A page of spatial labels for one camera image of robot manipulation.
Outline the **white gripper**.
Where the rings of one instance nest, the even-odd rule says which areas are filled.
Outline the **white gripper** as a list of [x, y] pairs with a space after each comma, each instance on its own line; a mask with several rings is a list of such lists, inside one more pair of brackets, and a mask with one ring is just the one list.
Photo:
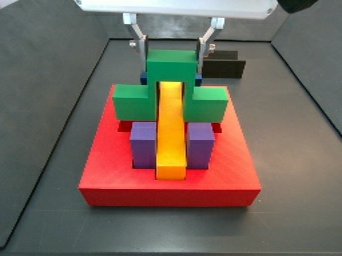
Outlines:
[[123, 23], [131, 33], [130, 47], [140, 56], [146, 71], [148, 36], [142, 32], [136, 14], [212, 17], [210, 27], [198, 38], [198, 73], [204, 57], [215, 50], [214, 40], [224, 28], [224, 18], [263, 20], [276, 9], [276, 0], [73, 0], [83, 11], [124, 13]]

